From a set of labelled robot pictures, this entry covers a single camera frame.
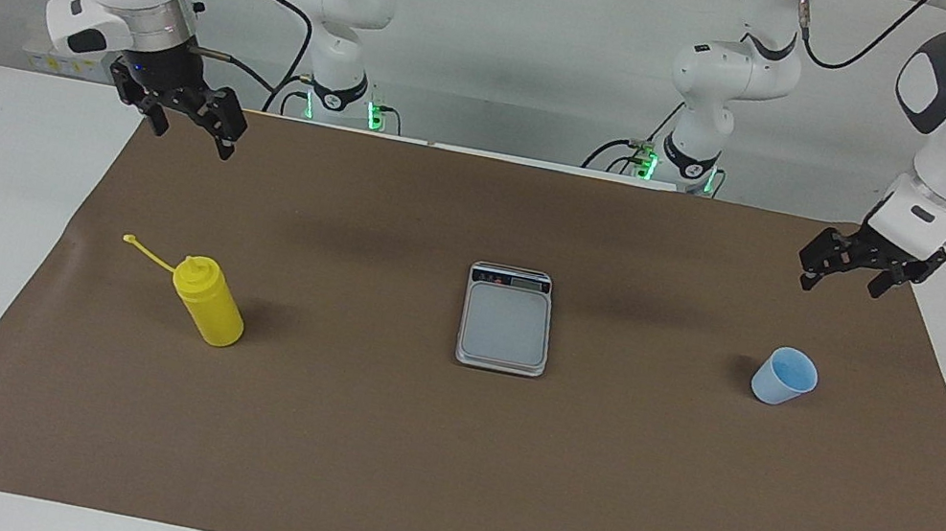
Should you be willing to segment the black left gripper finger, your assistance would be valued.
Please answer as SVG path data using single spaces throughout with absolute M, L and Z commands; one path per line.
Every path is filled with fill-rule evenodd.
M 937 250 L 924 260 L 891 246 L 880 252 L 875 262 L 880 273 L 870 279 L 867 291 L 872 299 L 877 299 L 891 288 L 923 284 L 945 263 L 946 251 Z
M 837 228 L 822 230 L 799 251 L 800 288 L 811 291 L 826 276 L 868 267 L 874 257 L 872 245 L 858 236 L 843 235 Z

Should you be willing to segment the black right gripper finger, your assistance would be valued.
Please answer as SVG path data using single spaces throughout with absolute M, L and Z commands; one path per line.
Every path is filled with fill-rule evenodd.
M 120 102 L 136 109 L 150 125 L 151 133 L 163 136 L 169 128 L 166 106 L 172 104 L 178 90 L 173 73 L 166 66 L 140 58 L 117 57 L 111 63 L 110 77 Z
M 234 156 L 237 141 L 247 129 L 236 91 L 187 88 L 175 91 L 173 109 L 210 135 L 221 162 Z

